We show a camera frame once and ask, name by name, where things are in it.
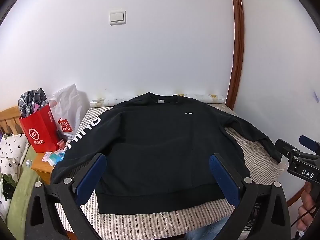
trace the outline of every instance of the human hand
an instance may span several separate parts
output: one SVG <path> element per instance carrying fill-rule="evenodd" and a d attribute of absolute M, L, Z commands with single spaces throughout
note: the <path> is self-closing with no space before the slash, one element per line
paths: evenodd
<path fill-rule="evenodd" d="M 310 196 L 311 191 L 311 183 L 307 182 L 304 184 L 304 191 L 301 194 L 302 206 L 298 208 L 299 216 L 302 216 L 307 210 L 312 208 L 315 205 L 315 202 Z M 306 214 L 303 218 L 298 220 L 297 222 L 297 229 L 301 231 L 305 231 L 308 226 L 311 225 L 313 218 L 310 214 Z"/>

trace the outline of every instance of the metal screw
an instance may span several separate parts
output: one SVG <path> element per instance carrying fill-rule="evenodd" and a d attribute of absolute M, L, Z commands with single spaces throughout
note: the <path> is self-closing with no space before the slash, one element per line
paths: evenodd
<path fill-rule="evenodd" d="M 252 179 L 249 178 L 249 177 L 245 177 L 244 178 L 244 182 L 247 183 L 247 184 L 251 184 L 252 183 Z"/>
<path fill-rule="evenodd" d="M 42 182 L 41 181 L 37 181 L 36 184 L 35 184 L 35 187 L 40 187 L 42 185 Z"/>
<path fill-rule="evenodd" d="M 279 181 L 275 181 L 273 184 L 275 184 L 276 187 L 281 187 L 281 183 Z"/>
<path fill-rule="evenodd" d="M 63 183 L 64 183 L 64 184 L 69 184 L 71 181 L 72 181 L 71 178 L 65 178 L 65 179 L 63 180 Z"/>

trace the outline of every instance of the red decoration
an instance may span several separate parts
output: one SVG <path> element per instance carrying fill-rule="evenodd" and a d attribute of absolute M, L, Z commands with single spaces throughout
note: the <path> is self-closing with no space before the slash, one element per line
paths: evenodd
<path fill-rule="evenodd" d="M 59 118 L 58 123 L 61 125 L 63 132 L 73 132 L 73 129 L 67 119 L 62 120 L 62 118 Z"/>

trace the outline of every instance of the bed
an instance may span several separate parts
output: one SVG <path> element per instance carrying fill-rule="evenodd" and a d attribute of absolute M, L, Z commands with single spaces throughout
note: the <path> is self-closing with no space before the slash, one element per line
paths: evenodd
<path fill-rule="evenodd" d="M 212 107 L 236 115 L 223 104 L 210 104 Z M 90 108 L 81 122 L 79 131 L 111 107 Z M 244 151 L 246 166 L 256 183 L 271 185 L 287 168 L 287 162 L 277 163 L 259 142 L 251 142 L 243 138 L 232 128 L 226 128 Z M 74 169 L 69 175 L 73 177 L 81 168 Z M 63 212 L 61 204 L 56 204 L 59 217 L 65 230 L 72 228 Z M 207 202 L 202 205 L 174 212 L 137 215 L 99 214 L 95 192 L 87 204 L 81 206 L 85 216 L 102 239 L 158 239 L 184 234 L 221 220 L 232 213 L 234 207 L 225 199 Z"/>

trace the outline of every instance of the jeans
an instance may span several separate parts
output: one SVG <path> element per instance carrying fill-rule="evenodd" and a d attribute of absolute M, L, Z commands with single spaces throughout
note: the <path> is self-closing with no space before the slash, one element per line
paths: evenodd
<path fill-rule="evenodd" d="M 223 219 L 215 222 L 211 225 L 199 228 L 186 233 L 184 237 L 185 240 L 212 240 L 214 239 L 220 230 L 223 228 L 224 224 L 227 222 L 230 216 L 224 217 Z"/>

